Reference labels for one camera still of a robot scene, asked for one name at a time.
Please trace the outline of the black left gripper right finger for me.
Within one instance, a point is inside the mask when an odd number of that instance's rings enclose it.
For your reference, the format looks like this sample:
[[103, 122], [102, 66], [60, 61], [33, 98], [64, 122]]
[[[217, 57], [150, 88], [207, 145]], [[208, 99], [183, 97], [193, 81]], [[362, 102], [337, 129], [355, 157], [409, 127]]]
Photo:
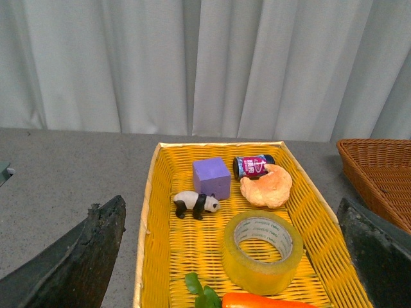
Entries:
[[372, 305], [410, 307], [410, 234], [347, 198], [337, 218]]

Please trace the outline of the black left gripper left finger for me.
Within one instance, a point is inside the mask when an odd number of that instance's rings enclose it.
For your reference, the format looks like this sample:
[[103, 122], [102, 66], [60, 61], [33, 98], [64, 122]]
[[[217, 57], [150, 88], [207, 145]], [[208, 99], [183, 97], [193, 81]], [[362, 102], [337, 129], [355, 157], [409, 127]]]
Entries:
[[100, 307], [125, 231], [126, 203], [117, 195], [1, 279], [1, 307]]

